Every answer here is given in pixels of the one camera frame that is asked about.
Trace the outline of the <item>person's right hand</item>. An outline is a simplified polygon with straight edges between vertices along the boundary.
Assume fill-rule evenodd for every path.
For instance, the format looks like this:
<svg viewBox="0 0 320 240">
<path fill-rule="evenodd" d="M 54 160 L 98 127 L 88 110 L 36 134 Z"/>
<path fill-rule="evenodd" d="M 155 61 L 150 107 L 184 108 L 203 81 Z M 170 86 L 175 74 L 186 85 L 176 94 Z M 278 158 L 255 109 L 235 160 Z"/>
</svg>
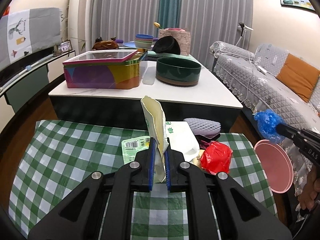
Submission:
<svg viewBox="0 0 320 240">
<path fill-rule="evenodd" d="M 311 171 L 308 173 L 307 182 L 304 185 L 303 192 L 299 195 L 298 200 L 302 210 L 311 210 L 315 204 L 315 199 L 319 193 L 319 171 L 313 165 Z"/>
</svg>

